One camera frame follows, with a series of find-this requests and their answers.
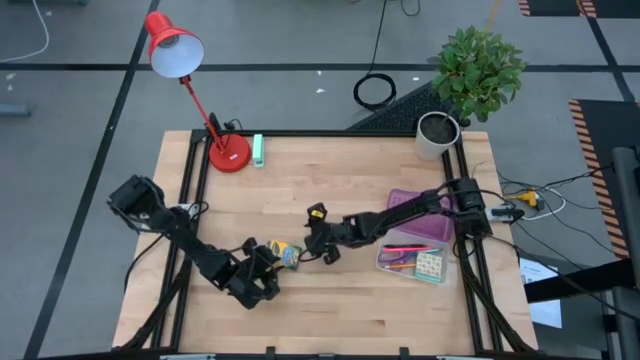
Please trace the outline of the yellow power plug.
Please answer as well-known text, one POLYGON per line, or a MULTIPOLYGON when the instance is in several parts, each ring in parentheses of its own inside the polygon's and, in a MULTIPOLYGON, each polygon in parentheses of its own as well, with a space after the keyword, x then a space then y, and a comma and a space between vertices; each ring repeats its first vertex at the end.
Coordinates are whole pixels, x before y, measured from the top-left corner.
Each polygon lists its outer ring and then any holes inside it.
POLYGON ((544 208, 544 201, 541 199, 540 195, 533 189, 528 189, 514 195, 508 195, 508 198, 511 200, 521 201, 529 207, 535 208, 536 210, 542 210, 544 208))

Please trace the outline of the black power adapter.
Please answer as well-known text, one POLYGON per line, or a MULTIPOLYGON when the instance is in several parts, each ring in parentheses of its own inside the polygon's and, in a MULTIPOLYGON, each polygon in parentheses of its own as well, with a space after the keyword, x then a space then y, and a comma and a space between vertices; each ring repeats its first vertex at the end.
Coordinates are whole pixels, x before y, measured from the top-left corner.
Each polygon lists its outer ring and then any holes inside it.
POLYGON ((521 219, 525 212, 512 207, 495 207, 486 210, 487 219, 491 222, 514 223, 521 219))

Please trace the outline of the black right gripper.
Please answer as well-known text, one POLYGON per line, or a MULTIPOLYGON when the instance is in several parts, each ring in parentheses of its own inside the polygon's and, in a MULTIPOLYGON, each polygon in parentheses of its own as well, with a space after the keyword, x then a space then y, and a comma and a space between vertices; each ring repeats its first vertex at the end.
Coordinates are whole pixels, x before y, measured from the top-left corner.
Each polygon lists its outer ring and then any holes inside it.
POLYGON ((309 228, 310 234, 304 238, 304 243, 309 253, 318 254, 305 258, 305 262, 322 259, 326 265, 332 265, 341 257, 335 245, 348 248, 360 245, 354 217, 343 217, 341 222, 330 222, 326 221, 327 214, 323 203, 316 203, 307 209, 306 227, 309 228))

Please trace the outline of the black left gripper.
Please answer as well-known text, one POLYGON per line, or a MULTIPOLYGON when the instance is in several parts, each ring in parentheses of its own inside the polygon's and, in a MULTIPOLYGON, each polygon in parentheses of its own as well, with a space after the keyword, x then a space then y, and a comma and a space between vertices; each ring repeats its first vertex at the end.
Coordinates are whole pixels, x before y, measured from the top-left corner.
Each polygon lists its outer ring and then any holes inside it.
POLYGON ((280 293, 279 272, 283 267, 273 267, 279 257, 269 244, 259 244, 250 237, 241 248, 247 257, 239 263, 227 289, 244 308, 253 309, 259 302, 272 300, 280 293))

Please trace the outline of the small hazard-striped floor mat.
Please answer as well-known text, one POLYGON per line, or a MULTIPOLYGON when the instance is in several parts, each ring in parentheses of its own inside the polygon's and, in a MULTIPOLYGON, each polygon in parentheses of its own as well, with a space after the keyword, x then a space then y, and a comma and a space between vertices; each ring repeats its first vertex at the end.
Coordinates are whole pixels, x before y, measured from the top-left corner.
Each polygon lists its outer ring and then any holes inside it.
POLYGON ((518 0, 524 16, 640 19, 640 0, 518 0))

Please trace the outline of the white paper sheet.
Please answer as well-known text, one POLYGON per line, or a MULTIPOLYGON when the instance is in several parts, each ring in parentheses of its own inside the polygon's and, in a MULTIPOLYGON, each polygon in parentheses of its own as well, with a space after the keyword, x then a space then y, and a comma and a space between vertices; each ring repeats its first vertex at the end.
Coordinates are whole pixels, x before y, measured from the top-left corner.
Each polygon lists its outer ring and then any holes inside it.
MULTIPOLYGON (((524 258, 520 259, 519 267, 521 280, 525 285, 557 276, 555 267, 548 269, 541 263, 524 258)), ((534 323, 557 329, 562 328, 560 300, 530 303, 529 309, 534 323)))

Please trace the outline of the red desk lamp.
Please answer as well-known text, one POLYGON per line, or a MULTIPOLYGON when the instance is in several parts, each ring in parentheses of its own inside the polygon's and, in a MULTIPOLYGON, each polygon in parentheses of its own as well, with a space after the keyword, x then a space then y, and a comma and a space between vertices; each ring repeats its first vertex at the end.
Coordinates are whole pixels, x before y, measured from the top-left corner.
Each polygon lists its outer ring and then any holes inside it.
POLYGON ((177 79, 195 103, 205 127, 213 140, 209 161, 219 171, 233 173, 242 170, 251 160, 251 147, 240 135, 220 134, 220 126, 213 113, 207 114, 192 85, 191 74, 203 63, 205 46, 194 33, 175 26, 159 11, 146 16, 145 29, 151 37, 148 57, 152 70, 168 79, 177 79))

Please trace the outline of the black metal bar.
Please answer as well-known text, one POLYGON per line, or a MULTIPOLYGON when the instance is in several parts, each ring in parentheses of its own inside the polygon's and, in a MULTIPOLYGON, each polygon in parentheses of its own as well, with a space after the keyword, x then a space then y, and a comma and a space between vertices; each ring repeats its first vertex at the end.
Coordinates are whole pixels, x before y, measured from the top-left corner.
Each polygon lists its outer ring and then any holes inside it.
POLYGON ((524 286, 529 303, 538 303, 576 295, 594 295, 615 287, 640 287, 640 268, 631 259, 623 259, 569 274, 534 281, 524 286))

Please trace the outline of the yellow-green crayon box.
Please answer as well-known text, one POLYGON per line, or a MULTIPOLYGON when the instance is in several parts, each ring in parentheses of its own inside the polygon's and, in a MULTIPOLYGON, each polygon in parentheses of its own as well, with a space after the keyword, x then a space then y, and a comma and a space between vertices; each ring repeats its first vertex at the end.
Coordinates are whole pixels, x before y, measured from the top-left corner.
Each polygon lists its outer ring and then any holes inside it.
POLYGON ((284 241, 272 240, 268 247, 278 260, 273 264, 274 269, 287 269, 296 271, 302 248, 284 241))

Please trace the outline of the black rubber floor mat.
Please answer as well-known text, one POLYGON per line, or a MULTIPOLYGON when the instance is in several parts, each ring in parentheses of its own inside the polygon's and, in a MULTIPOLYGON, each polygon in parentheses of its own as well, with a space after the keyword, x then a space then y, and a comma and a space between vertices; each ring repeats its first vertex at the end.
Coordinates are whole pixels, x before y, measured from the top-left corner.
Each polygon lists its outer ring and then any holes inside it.
POLYGON ((409 132, 417 128, 422 115, 429 112, 447 113, 452 106, 451 100, 442 100, 432 84, 427 83, 350 126, 348 130, 409 132))

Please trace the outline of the purple pencil box lid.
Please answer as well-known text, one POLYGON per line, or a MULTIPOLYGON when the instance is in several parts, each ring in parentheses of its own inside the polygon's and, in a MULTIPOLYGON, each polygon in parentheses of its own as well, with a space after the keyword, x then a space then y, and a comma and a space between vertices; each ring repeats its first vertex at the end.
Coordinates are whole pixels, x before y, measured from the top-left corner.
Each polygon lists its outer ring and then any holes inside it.
MULTIPOLYGON (((419 192, 393 189, 389 193, 387 207, 394 207, 419 195, 419 192)), ((435 241, 448 242, 454 230, 454 223, 452 219, 443 215, 425 215, 396 227, 396 230, 435 241)))

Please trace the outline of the black aluminium table frame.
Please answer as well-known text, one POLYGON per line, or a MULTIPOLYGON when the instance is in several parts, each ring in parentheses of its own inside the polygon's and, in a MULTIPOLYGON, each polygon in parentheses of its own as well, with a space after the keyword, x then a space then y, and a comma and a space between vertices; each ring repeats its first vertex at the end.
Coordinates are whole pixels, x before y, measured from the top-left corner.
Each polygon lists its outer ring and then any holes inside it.
MULTIPOLYGON (((266 164, 235 174, 210 170, 209 203, 199 228, 202 240, 236 247, 253 237, 299 242, 306 211, 326 205, 332 220, 384 209, 394 188, 440 185, 440 162, 424 162, 408 135, 347 131, 278 131, 266 137, 266 164)), ((470 355, 472 334, 493 344, 483 310, 470 314, 456 261, 441 285, 382 272, 376 250, 344 250, 333 265, 304 264, 283 272, 280 294, 252 310, 218 291, 198 274, 189 284, 179 348, 217 359, 265 357, 346 360, 357 355, 399 359, 410 355, 470 355)))

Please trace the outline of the purple scissors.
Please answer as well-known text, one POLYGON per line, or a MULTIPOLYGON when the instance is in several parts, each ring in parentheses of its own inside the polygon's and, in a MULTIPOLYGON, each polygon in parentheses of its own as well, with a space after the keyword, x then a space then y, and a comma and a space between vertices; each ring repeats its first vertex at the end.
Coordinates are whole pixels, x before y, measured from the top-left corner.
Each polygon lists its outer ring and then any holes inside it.
POLYGON ((377 263, 380 266, 403 265, 414 262, 415 257, 415 252, 380 252, 377 263))

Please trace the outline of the teal printed card pad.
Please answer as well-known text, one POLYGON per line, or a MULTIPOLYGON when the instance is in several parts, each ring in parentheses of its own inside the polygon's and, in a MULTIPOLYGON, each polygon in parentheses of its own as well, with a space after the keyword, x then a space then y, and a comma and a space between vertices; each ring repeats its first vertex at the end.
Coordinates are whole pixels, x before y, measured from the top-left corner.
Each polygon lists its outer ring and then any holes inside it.
POLYGON ((443 257, 440 255, 426 251, 418 252, 414 277, 433 283, 442 283, 444 280, 443 264, 443 257))

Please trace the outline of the large hazard-striped floor mat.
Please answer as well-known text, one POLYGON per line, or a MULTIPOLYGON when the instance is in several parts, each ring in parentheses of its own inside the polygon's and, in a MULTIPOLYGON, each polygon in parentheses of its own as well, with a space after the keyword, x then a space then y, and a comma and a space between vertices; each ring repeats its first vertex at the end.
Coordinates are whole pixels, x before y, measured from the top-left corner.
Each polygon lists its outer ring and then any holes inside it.
POLYGON ((623 197, 613 169, 613 150, 640 147, 640 103, 571 99, 569 108, 587 168, 594 173, 592 184, 614 256, 628 258, 623 197))

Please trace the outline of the green plant in white pot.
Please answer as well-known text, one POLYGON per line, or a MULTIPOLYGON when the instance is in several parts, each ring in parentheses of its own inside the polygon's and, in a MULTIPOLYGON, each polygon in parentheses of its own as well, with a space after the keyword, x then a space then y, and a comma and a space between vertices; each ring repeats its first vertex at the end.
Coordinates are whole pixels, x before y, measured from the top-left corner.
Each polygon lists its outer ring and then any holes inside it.
POLYGON ((441 51, 427 60, 437 67, 431 85, 444 108, 419 117, 417 156, 427 161, 439 158, 459 140, 471 120, 485 123, 512 102, 522 87, 520 75, 528 66, 521 54, 500 34, 474 26, 450 35, 441 51))

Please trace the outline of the grey metal column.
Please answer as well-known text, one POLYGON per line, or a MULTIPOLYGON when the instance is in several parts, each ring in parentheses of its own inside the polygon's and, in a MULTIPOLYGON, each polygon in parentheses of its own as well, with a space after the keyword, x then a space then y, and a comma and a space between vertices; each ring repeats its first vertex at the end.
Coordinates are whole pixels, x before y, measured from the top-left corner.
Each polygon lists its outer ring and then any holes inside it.
POLYGON ((622 360, 640 360, 640 148, 617 147, 612 151, 621 198, 627 259, 632 282, 616 287, 612 295, 622 360))

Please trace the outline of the clear plastic pencil box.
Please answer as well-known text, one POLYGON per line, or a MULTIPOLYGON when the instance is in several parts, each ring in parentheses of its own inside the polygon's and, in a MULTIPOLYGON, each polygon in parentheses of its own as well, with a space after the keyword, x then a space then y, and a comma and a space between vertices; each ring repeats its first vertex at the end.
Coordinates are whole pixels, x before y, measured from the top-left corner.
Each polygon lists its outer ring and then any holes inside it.
POLYGON ((390 230, 384 237, 382 237, 379 240, 379 248, 377 251, 377 255, 376 255, 376 268, 378 270, 381 270, 382 272, 385 273, 389 273, 392 275, 396 275, 402 278, 406 278, 406 279, 412 279, 412 280, 417 280, 417 281, 421 281, 421 282, 426 282, 426 283, 431 283, 431 284, 436 284, 436 285, 440 285, 446 282, 446 278, 447 278, 447 267, 448 267, 448 260, 449 260, 449 246, 447 243, 445 242, 440 242, 440 241, 435 241, 429 238, 425 238, 425 237, 421 237, 421 236, 415 236, 412 234, 408 234, 408 233, 404 233, 398 230, 390 230), (401 270, 386 270, 383 269, 383 266, 380 266, 377 263, 377 257, 379 255, 380 252, 383 252, 383 246, 386 244, 425 244, 425 245, 429 245, 431 247, 436 247, 436 248, 440 248, 441 250, 439 251, 426 251, 429 253, 434 253, 436 255, 440 255, 443 257, 443 272, 444 272, 444 280, 442 283, 433 283, 430 281, 425 281, 425 280, 421 280, 418 278, 414 277, 414 268, 412 269, 401 269, 401 270))

